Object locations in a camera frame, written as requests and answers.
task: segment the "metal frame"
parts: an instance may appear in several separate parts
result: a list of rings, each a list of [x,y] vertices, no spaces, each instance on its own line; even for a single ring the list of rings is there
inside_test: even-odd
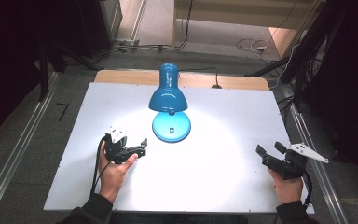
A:
[[[13,177],[14,173],[18,165],[20,164],[21,158],[34,135],[34,132],[39,125],[39,121],[42,119],[45,111],[48,107],[48,104],[51,100],[52,95],[56,90],[56,86],[58,83],[60,76],[58,73],[54,72],[49,80],[50,91],[47,94],[47,97],[42,102],[39,102],[34,110],[33,115],[31,116],[30,120],[28,121],[24,131],[22,132],[19,141],[17,142],[16,146],[14,146],[10,156],[8,157],[4,168],[0,173],[0,201],[4,196],[4,193],[10,183],[11,178]]]
[[[290,84],[282,85],[282,91],[285,97],[293,95],[293,91],[290,87]],[[290,112],[296,123],[298,132],[301,135],[303,143],[308,147],[313,148],[317,152],[317,148],[312,142],[310,132],[308,131],[302,114],[297,112],[296,107],[294,105],[290,106]],[[337,224],[350,223],[345,215],[344,210],[342,209],[341,203],[339,202],[339,198],[336,194],[333,184],[331,183],[328,174],[324,169],[324,165],[320,161],[316,160],[310,160],[310,164],[312,165],[319,185],[321,186],[324,199],[326,200],[326,204],[330,210],[330,214],[334,222]]]

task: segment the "tripod leg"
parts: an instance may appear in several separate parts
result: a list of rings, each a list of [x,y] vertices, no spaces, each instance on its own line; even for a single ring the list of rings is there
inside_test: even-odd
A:
[[[245,77],[261,77],[263,75],[265,75],[266,73],[276,69],[276,68],[279,68],[281,66],[284,66],[287,62],[289,61],[289,58],[286,57],[276,63],[272,63],[270,64],[269,66],[255,72],[255,73],[252,73],[252,74],[249,74],[249,75],[244,75]]]
[[[102,68],[97,68],[94,65],[92,65],[91,63],[87,62],[86,60],[84,60],[83,58],[81,58],[80,56],[74,54],[71,50],[67,49],[66,47],[62,46],[61,44],[54,42],[53,45],[61,50],[63,53],[67,54],[69,57],[73,58],[75,61],[77,61],[78,63],[81,63],[83,65],[85,65],[88,69],[90,70],[94,70],[94,71],[99,71]]]
[[[39,44],[39,70],[40,70],[40,96],[39,102],[43,101],[48,94],[48,58],[45,52],[45,45]]]
[[[307,62],[301,60],[300,66],[297,68],[295,98],[293,99],[293,102],[295,104],[298,113],[301,113],[301,107],[300,107],[301,92],[302,92],[306,74],[307,74]]]

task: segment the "black cable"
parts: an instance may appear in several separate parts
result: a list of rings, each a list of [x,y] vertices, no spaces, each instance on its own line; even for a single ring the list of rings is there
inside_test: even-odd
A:
[[[187,43],[187,40],[188,40],[188,27],[189,27],[189,24],[190,24],[190,17],[191,17],[192,8],[193,8],[193,0],[191,0],[190,7],[189,7],[188,12],[187,12],[185,40],[182,42],[182,44],[179,47],[174,46],[174,48],[172,48],[171,45],[138,45],[138,46],[123,45],[123,46],[117,47],[115,49],[108,50],[105,53],[112,52],[112,51],[120,51],[120,50],[123,50],[123,49],[138,49],[138,48],[166,49],[166,50],[181,50],[181,49],[183,49],[185,47],[186,43]]]
[[[103,171],[106,169],[106,167],[110,164],[110,162],[108,162],[106,164],[106,166],[101,170],[98,178],[97,178],[97,172],[98,172],[98,165],[100,163],[100,152],[101,152],[101,146],[103,145],[103,141],[106,141],[108,138],[108,134],[105,135],[101,141],[100,144],[98,145],[98,151],[97,151],[97,158],[96,158],[96,162],[95,162],[95,169],[94,169],[94,177],[92,178],[92,186],[91,186],[91,191],[89,193],[89,195],[92,195],[95,192],[95,188],[97,187],[97,183],[101,177],[101,175],[103,174]]]
[[[287,14],[286,19],[284,19],[284,21],[281,22],[281,24],[279,24],[279,26],[275,29],[275,31],[274,31],[274,33],[272,34],[271,39],[269,40],[269,42],[272,40],[272,37],[275,35],[275,33],[277,32],[277,30],[278,30],[279,28],[281,28],[281,26],[289,19],[290,15],[291,15],[292,12],[293,12],[293,9],[295,9],[296,4],[297,4],[297,0],[295,0],[295,3],[293,4],[292,8],[290,9],[289,14]]]
[[[311,203],[310,195],[312,194],[313,186],[312,186],[312,180],[310,179],[310,174],[308,174],[307,170],[304,170],[305,176],[307,178],[307,186],[308,186],[308,195],[307,198],[304,200],[304,209],[307,210],[308,206]]]
[[[203,71],[203,70],[210,70],[214,69],[216,72],[215,80],[216,80],[216,86],[217,88],[220,87],[219,82],[217,81],[217,68],[216,67],[207,67],[207,68],[187,68],[187,69],[181,69],[179,72],[189,72],[189,71]]]

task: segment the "hand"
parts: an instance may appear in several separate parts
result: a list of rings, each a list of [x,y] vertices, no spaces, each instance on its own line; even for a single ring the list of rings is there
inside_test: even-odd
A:
[[[114,202],[126,178],[126,173],[130,169],[130,167],[136,162],[136,159],[138,159],[138,154],[134,153],[123,164],[113,164],[105,157],[104,145],[105,142],[103,141],[102,146],[100,148],[100,159],[98,164],[100,173],[106,166],[106,164],[109,163],[109,165],[106,167],[106,169],[103,171],[103,174],[101,175],[100,194],[110,202]]]
[[[303,188],[301,178],[283,180],[275,171],[270,169],[268,169],[268,171],[274,179],[274,188],[280,203],[291,203],[301,200],[301,192]]]

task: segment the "floor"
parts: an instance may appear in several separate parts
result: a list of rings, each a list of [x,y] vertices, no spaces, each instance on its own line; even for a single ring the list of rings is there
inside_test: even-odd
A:
[[[172,35],[151,35],[154,33],[147,32],[153,30],[154,32],[168,33],[169,29],[164,31],[164,29],[147,27],[147,24],[159,24],[158,21],[147,21],[147,18],[153,19],[153,15],[156,15],[153,10],[158,8],[157,5],[161,3],[159,1],[162,0],[146,1],[145,12],[135,37],[140,40],[140,44],[169,44],[172,39]],[[215,28],[217,29],[217,27],[220,27],[223,33],[216,32]],[[106,69],[151,70],[158,69],[165,62],[175,62],[183,68],[202,68],[213,65],[219,68],[219,75],[240,76],[258,71],[266,66],[268,63],[263,59],[279,60],[273,45],[263,52],[263,59],[260,59],[252,52],[252,42],[240,42],[241,39],[248,38],[268,40],[270,34],[263,27],[226,27],[225,24],[202,25],[202,23],[191,21],[188,36],[187,45],[181,51],[164,50],[157,53],[151,49],[137,49],[132,52],[112,52],[97,64]],[[43,211],[43,205],[76,121],[84,94],[89,83],[95,78],[96,72],[87,70],[70,58],[66,60],[71,66],[68,67],[65,74],[57,75],[55,92],[26,146],[16,172],[11,177],[10,183],[5,186],[6,190],[0,200],[0,223],[40,223],[41,220],[55,223],[67,215],[67,212]],[[277,79],[275,71],[264,77],[269,81],[270,86],[275,85]],[[273,91],[277,102],[285,97],[279,88],[273,89]],[[0,128],[0,172],[37,107],[38,94],[39,88],[37,87],[22,101]],[[62,104],[69,105],[65,113],[63,113]],[[302,106],[304,108],[303,116],[314,145],[322,155],[330,159],[330,163],[325,165],[325,169],[346,215],[347,222],[342,223],[358,223],[358,167],[351,163],[332,159],[335,150],[329,142],[323,121],[313,115],[306,105],[302,104]],[[282,113],[282,118],[284,120],[287,118],[286,128],[292,142],[301,141],[290,114],[286,116]],[[316,215],[313,217],[320,220],[321,223],[337,223],[326,205],[321,184],[317,181],[318,178],[313,167],[309,165],[308,168],[314,182],[312,200]],[[260,224],[270,223],[274,218],[273,214],[247,214],[246,216],[249,218],[249,223]]]

